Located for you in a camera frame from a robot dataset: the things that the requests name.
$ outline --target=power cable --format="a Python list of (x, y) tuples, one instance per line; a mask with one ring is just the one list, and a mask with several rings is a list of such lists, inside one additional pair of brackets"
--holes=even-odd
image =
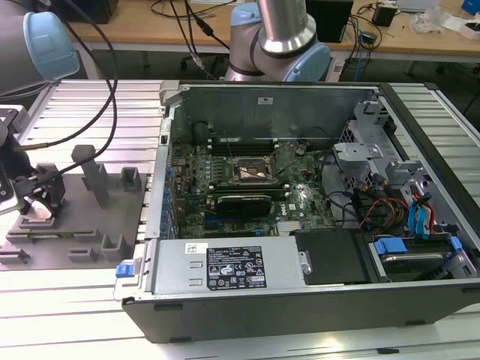
[(199, 28), (202, 30), (203, 34), (209, 36), (210, 38), (213, 38), (214, 40), (216, 40), (220, 45), (222, 45), (223, 47), (225, 47), (226, 49), (228, 49), (230, 51), (230, 47), (224, 43), (221, 39), (219, 39), (217, 37), (217, 35), (215, 35), (214, 31), (213, 31), (213, 28), (207, 24), (205, 22), (205, 20), (201, 19), (200, 17), (198, 17), (198, 15), (196, 15), (192, 9), (192, 7), (190, 6), (190, 4), (188, 3), (187, 0), (185, 0), (185, 6), (188, 7), (188, 10), (187, 10), (187, 14), (191, 14), (195, 20), (196, 20), (196, 24), (199, 26)]
[[(180, 18), (179, 18), (179, 14), (177, 13), (177, 10), (175, 8), (175, 5), (173, 4), (173, 0), (169, 0), (170, 2), (170, 6), (172, 7), (172, 10), (173, 10), (173, 13), (175, 14), (175, 18), (177, 20), (177, 24), (178, 24), (178, 27), (180, 28), (180, 31), (181, 31), (181, 35), (183, 36), (183, 39), (185, 41), (185, 44), (187, 45), (187, 48), (188, 48), (188, 52), (190, 53), (192, 59), (193, 59), (193, 62), (195, 62), (195, 64), (203, 70), (203, 72), (205, 72), (207, 74), (208, 77), (210, 77), (211, 79), (213, 80), (216, 80), (216, 78), (211, 75), (209, 73), (209, 71), (205, 68), (205, 65), (203, 64), (203, 61), (202, 59), (198, 56), (198, 53), (196, 53), (196, 51), (194, 49), (192, 49), (192, 46), (190, 45), (190, 43), (188, 42), (188, 39), (187, 39), (187, 35), (185, 34), (185, 30), (183, 29), (183, 26), (182, 26), (182, 23), (180, 22)], [(191, 31), (191, 22), (190, 20), (188, 20), (188, 24), (189, 24), (189, 29)]]
[[(110, 134), (109, 134), (109, 137), (108, 139), (106, 140), (105, 144), (102, 146), (102, 148), (98, 151), (96, 151), (92, 156), (89, 156), (89, 157), (86, 157), (85, 159), (81, 160), (81, 161), (77, 161), (76, 163), (73, 163), (72, 165), (70, 166), (67, 166), (65, 167), (64, 169), (58, 171), (58, 172), (55, 172), (53, 173), (50, 177), (48, 178), (45, 178), (41, 184), (44, 184), (46, 182), (49, 182), (53, 179), (56, 179), (60, 176), (62, 176), (63, 174), (65, 174), (66, 172), (68, 171), (71, 171), (77, 167), (80, 167), (82, 166), (83, 164), (86, 164), (88, 163), (89, 161), (92, 161), (94, 160), (95, 158), (99, 157), (100, 155), (102, 155), (107, 149), (108, 147), (110, 146), (110, 143), (112, 142), (113, 140), (113, 137), (115, 136), (115, 132), (116, 132), (116, 127), (117, 127), (117, 118), (118, 118), (118, 113), (117, 113), (117, 103), (116, 103), (116, 98), (115, 98), (115, 92), (116, 92), (116, 89), (117, 89), (117, 86), (118, 86), (118, 83), (119, 83), (119, 75), (118, 75), (118, 62), (117, 62), (117, 58), (116, 58), (116, 53), (115, 53), (115, 50), (113, 49), (113, 45), (112, 43), (110, 42), (110, 40), (107, 38), (107, 36), (104, 34), (104, 32), (98, 27), (97, 24), (95, 24), (95, 22), (85, 13), (83, 12), (82, 9), (80, 9), (76, 4), (74, 4), (72, 2), (72, 0), (64, 0), (74, 11), (76, 11), (87, 23), (89, 23), (90, 25), (92, 25), (95, 30), (98, 32), (98, 34), (103, 38), (103, 40), (105, 41), (106, 45), (108, 46), (109, 48), (109, 51), (110, 51), (110, 54), (112, 56), (112, 62), (113, 62), (113, 72), (114, 72), (114, 79), (113, 79), (113, 85), (110, 83), (110, 79), (107, 77), (107, 74), (105, 72), (105, 70), (103, 69), (103, 67), (101, 66), (100, 62), (95, 58), (95, 56), (93, 55), (92, 51), (85, 45), (85, 43), (82, 41), (82, 39), (80, 38), (80, 36), (72, 29), (72, 27), (70, 26), (70, 24), (68, 22), (65, 21), (65, 19), (62, 19), (62, 21), (64, 22), (64, 25), (67, 27), (67, 29), (70, 31), (70, 33), (76, 38), (76, 40), (79, 42), (79, 44), (83, 47), (83, 49), (85, 49), (85, 51), (88, 53), (88, 55), (91, 57), (91, 59), (93, 60), (93, 62), (95, 63), (95, 65), (97, 65), (100, 73), (102, 74), (103, 78), (105, 79), (105, 82), (106, 82), (106, 85), (109, 89), (109, 92), (110, 92), (110, 96), (108, 97), (105, 105), (103, 105), (102, 107), (102, 110), (100, 110), (99, 114), (100, 115), (97, 115), (95, 116), (94, 119), (92, 119), (85, 127), (83, 127), (82, 129), (82, 132), (85, 131), (87, 128), (89, 128), (90, 126), (92, 126), (96, 120), (98, 120), (98, 118), (100, 118), (101, 114), (103, 114), (103, 112), (105, 111), (105, 109), (110, 105), (110, 102), (112, 103), (112, 109), (113, 109), (113, 120), (112, 120), (112, 130), (110, 131)], [(77, 136), (77, 134), (80, 132), (77, 131), (76, 133), (68, 136), (67, 138), (65, 139), (62, 139), (62, 140), (58, 140), (57, 143), (64, 143), (65, 141), (67, 141), (66, 139), (73, 139), (74, 137)]]

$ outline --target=workbench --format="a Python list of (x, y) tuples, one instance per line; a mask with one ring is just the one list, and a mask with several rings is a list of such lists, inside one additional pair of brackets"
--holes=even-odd
[[(450, 14), (464, 18), (470, 15), (461, 9), (463, 0), (442, 0), (442, 6)], [(352, 13), (371, 0), (355, 0)], [(150, 11), (153, 1), (147, 0), (119, 0), (118, 9), (109, 24), (102, 25), (106, 36), (112, 41), (116, 50), (135, 50), (142, 52), (144, 62), (149, 63), (148, 52), (183, 52), (188, 51), (182, 33), (174, 19), (158, 16)], [(209, 5), (193, 4), (195, 11), (207, 8)], [(177, 4), (178, 12), (184, 13), (181, 2)], [(165, 5), (165, 11), (171, 13), (170, 6)], [(215, 17), (206, 19), (214, 29), (215, 34), (227, 44), (230, 42), (230, 14), (233, 6), (226, 5), (212, 11)], [(372, 10), (362, 16), (371, 19)], [(416, 34), (410, 27), (412, 14), (398, 14), (389, 28), (382, 27), (383, 40), (378, 49), (372, 54), (372, 59), (428, 61), (428, 62), (479, 62), (480, 46), (478, 41), (468, 40), (455, 31), (445, 29), (442, 33)], [(107, 45), (100, 35), (88, 24), (72, 23), (74, 30), (85, 41), (91, 50), (106, 50)], [(360, 20), (360, 27), (365, 31), (376, 32), (365, 21)], [(199, 53), (227, 53), (228, 50), (218, 44), (213, 38), (204, 35), (194, 24), (193, 35)], [(347, 26), (346, 34), (341, 43), (328, 43), (331, 50), (331, 64), (326, 81), (339, 80), (344, 62), (348, 59), (354, 46), (353, 29)], [(89, 79), (99, 79), (97, 68), (89, 55), (77, 43), (86, 73)]]
[[(118, 172), (128, 163), (148, 173), (151, 183), (161, 125), (158, 115), (160, 84), (160, 80), (121, 81), (118, 84), (118, 130), (112, 146), (98, 159), (107, 171)], [(414, 90), (409, 91), (412, 101), (415, 96), (419, 102), (429, 100), (422, 94), (415, 95)], [(107, 96), (106, 85), (92, 80), (63, 81), (43, 91), (30, 110), (32, 122), (20, 142), (37, 143), (71, 134), (100, 109)], [(110, 132), (111, 114), (111, 110), (107, 110), (82, 139), (49, 150), (30, 151), (32, 162), (55, 161), (61, 169), (69, 164), (67, 154), (75, 143), (92, 143), (98, 149)], [(444, 138), (448, 136), (455, 137), (455, 134), (446, 134)], [(149, 206), (149, 195), (147, 190), (144, 210)], [(134, 257), (143, 254), (146, 213), (143, 211), (140, 217)], [(5, 231), (14, 218), (2, 217), (0, 230)], [(433, 325), (152, 344), (123, 312), (120, 303), (113, 300), (115, 280), (113, 268), (0, 271), (0, 358), (446, 360), (474, 359), (480, 353), (478, 304)]]

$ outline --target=power supply label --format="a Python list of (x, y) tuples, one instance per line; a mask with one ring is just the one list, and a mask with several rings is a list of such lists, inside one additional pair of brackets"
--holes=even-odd
[(267, 287), (262, 247), (207, 249), (207, 287), (210, 290)]

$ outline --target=gray fixture block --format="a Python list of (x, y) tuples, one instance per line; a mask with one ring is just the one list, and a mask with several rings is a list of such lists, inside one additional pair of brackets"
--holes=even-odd
[(0, 254), (0, 264), (26, 264), (29, 257), (23, 250), (5, 252)]
[(97, 261), (97, 253), (92, 247), (72, 247), (67, 254), (73, 263), (90, 263)]
[[(93, 145), (75, 145), (72, 151), (72, 160), (77, 163), (94, 154), (95, 147)], [(102, 209), (105, 209), (109, 200), (107, 171), (104, 167), (99, 167), (97, 163), (95, 163), (95, 160), (90, 160), (82, 164), (82, 170), (85, 174), (84, 184), (86, 184), (89, 191), (93, 192), (95, 199), (98, 201), (98, 205)]]
[(116, 244), (112, 243), (108, 235), (104, 235), (100, 251), (107, 260), (120, 262), (126, 257), (125, 254), (128, 252), (128, 245), (123, 235), (118, 237)]
[(142, 180), (136, 167), (124, 167), (120, 174), (123, 191), (138, 191), (142, 187)]

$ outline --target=black power cord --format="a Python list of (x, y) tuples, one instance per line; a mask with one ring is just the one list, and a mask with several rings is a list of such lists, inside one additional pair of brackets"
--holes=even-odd
[(473, 103), (475, 103), (475, 100), (477, 100), (477, 98), (478, 98), (479, 96), (480, 96), (480, 91), (477, 92), (474, 97), (472, 97), (472, 100), (470, 100), (470, 102), (468, 103), (468, 105), (466, 105), (465, 110), (462, 112), (462, 114), (464, 114), (464, 115), (467, 114), (468, 110), (469, 110), (470, 107), (473, 105)]
[[(362, 33), (362, 31), (359, 28), (359, 19), (362, 19), (362, 20), (366, 21), (367, 23), (369, 23), (370, 25), (372, 25), (379, 33), (378, 41), (376, 43), (372, 44), (371, 46), (368, 46), (367, 44), (359, 41), (359, 37), (361, 36), (361, 33)], [(357, 70), (357, 67), (350, 67), (349, 64), (351, 64), (354, 61), (353, 53), (355, 51), (356, 51), (355, 60), (358, 61), (357, 58), (359, 56), (359, 51), (360, 51), (360, 47), (361, 47), (361, 48), (368, 51), (367, 56), (366, 56), (366, 64), (359, 68), (359, 70), (362, 70), (361, 75), (363, 76), (367, 66), (371, 63), (372, 52), (376, 48), (378, 48), (383, 41), (383, 33), (382, 33), (382, 30), (377, 25), (375, 25), (373, 22), (371, 22), (369, 19), (367, 19), (363, 16), (351, 14), (350, 17), (349, 17), (348, 24), (353, 27), (353, 33), (354, 33), (354, 36), (355, 36), (355, 43), (353, 45), (352, 52), (350, 53), (348, 59), (345, 61), (345, 65), (344, 65), (343, 69), (349, 68), (350, 70)]]
[(173, 13), (175, 14), (175, 18), (177, 20), (177, 24), (178, 24), (178, 27), (180, 28), (180, 31), (181, 31), (181, 35), (183, 36), (183, 39), (185, 41), (185, 44), (187, 45), (187, 48), (188, 48), (188, 52), (190, 53), (190, 55), (192, 56), (192, 59), (193, 59), (193, 62), (195, 62), (195, 64), (203, 70), (203, 72), (205, 72), (207, 74), (208, 77), (210, 77), (211, 79), (213, 80), (216, 80), (216, 78), (211, 75), (209, 73), (209, 71), (205, 68), (205, 65), (202, 63), (202, 59), (198, 56), (198, 53), (197, 53), (197, 49), (193, 48), (194, 47), (194, 42), (193, 42), (193, 39), (194, 39), (194, 35), (193, 35), (193, 32), (192, 32), (192, 29), (191, 29), (191, 21), (190, 21), (190, 17), (188, 18), (188, 25), (189, 25), (189, 29), (190, 29), (190, 36), (191, 36), (191, 40), (192, 40), (192, 45), (190, 45), (190, 43), (188, 42), (188, 39), (187, 39), (187, 35), (185, 34), (185, 30), (183, 29), (183, 26), (182, 26), (182, 23), (180, 22), (180, 18), (179, 18), (179, 14), (177, 13), (177, 10), (175, 8), (175, 5), (173, 4), (173, 0), (169, 0), (170, 2), (170, 6), (172, 7), (172, 10), (173, 10)]
[(226, 45), (221, 39), (219, 39), (214, 31), (213, 28), (205, 22), (205, 20), (201, 19), (198, 15), (194, 13), (192, 10), (190, 4), (188, 3), (188, 0), (185, 0), (185, 7), (188, 8), (187, 14), (192, 15), (195, 18), (196, 24), (199, 26), (199, 28), (202, 30), (203, 34), (209, 36), (210, 38), (215, 39), (220, 45), (225, 47), (226, 49), (230, 50), (230, 47)]
[(110, 146), (110, 143), (112, 142), (113, 140), (113, 137), (115, 136), (115, 132), (116, 132), (116, 127), (117, 127), (117, 118), (118, 118), (118, 113), (117, 113), (117, 103), (116, 103), (116, 98), (115, 98), (115, 92), (116, 92), (116, 89), (117, 89), (117, 86), (119, 84), (119, 75), (118, 75), (118, 62), (117, 62), (117, 58), (116, 58), (116, 53), (115, 53), (115, 50), (113, 49), (113, 45), (112, 43), (109, 41), (109, 39), (107, 38), (107, 36), (104, 34), (104, 32), (101, 30), (101, 28), (98, 27), (97, 24), (95, 24), (95, 22), (85, 13), (83, 12), (82, 9), (80, 9), (75, 3), (72, 2), (72, 0), (63, 0), (65, 1), (74, 11), (76, 11), (87, 23), (89, 23), (90, 25), (92, 25), (95, 30), (98, 32), (98, 34), (100, 34), (100, 36), (103, 38), (103, 40), (105, 41), (106, 45), (108, 46), (109, 48), (109, 51), (110, 51), (110, 54), (112, 56), (112, 62), (113, 62), (113, 72), (114, 72), (114, 79), (113, 79), (113, 85), (110, 83), (110, 79), (108, 79), (107, 75), (106, 75), (106, 72), (105, 70), (102, 68), (102, 66), (100, 65), (100, 62), (95, 58), (95, 56), (93, 55), (92, 51), (85, 45), (85, 43), (82, 41), (82, 39), (80, 38), (80, 36), (72, 29), (72, 27), (70, 26), (70, 24), (65, 21), (65, 19), (62, 19), (64, 25), (67, 27), (67, 29), (70, 31), (70, 33), (76, 38), (76, 40), (79, 42), (79, 44), (83, 47), (83, 49), (85, 49), (85, 51), (88, 53), (88, 55), (91, 57), (91, 59), (93, 60), (93, 62), (95, 63), (95, 65), (98, 66), (99, 68), (99, 71), (100, 73), (102, 74), (103, 78), (105, 79), (105, 82), (106, 82), (106, 85), (109, 89), (109, 92), (110, 92), (110, 96), (108, 97), (106, 103), (103, 105), (102, 109), (100, 110), (99, 114), (96, 115), (91, 121), (88, 122), (88, 124), (86, 126), (84, 126), (82, 129), (78, 130), (76, 133), (73, 133), (71, 134), (70, 136), (64, 138), (64, 139), (61, 139), (61, 140), (58, 140), (57, 142), (55, 143), (64, 143), (65, 141), (68, 141), (68, 140), (71, 140), (73, 139), (74, 137), (76, 137), (78, 134), (81, 134), (80, 131), (85, 131), (86, 129), (88, 129), (89, 127), (91, 127), (97, 120), (98, 118), (101, 117), (101, 115), (103, 114), (103, 112), (105, 111), (105, 109), (110, 105), (110, 102), (112, 103), (112, 109), (113, 109), (113, 121), (112, 121), (112, 130), (110, 131), (110, 134), (109, 134), (109, 137), (108, 139), (106, 140), (105, 144), (102, 146), (102, 148), (98, 151), (96, 151), (92, 156), (89, 156), (89, 157), (86, 157), (85, 159), (81, 160), (81, 161), (77, 161), (76, 163), (73, 163), (72, 165), (70, 166), (67, 166), (65, 167), (64, 169), (58, 171), (58, 172), (55, 172), (53, 173), (50, 177), (48, 178), (45, 178), (43, 181), (42, 181), (42, 184), (46, 183), (46, 182), (49, 182), (53, 179), (57, 179), (58, 177), (62, 176), (63, 174), (65, 174), (66, 172), (68, 171), (71, 171), (72, 169), (75, 169), (77, 167), (80, 167), (82, 166), (83, 164), (86, 164), (88, 163), (89, 161), (92, 161), (94, 160), (95, 158), (99, 157), (100, 155), (102, 155), (107, 149), (108, 147)]

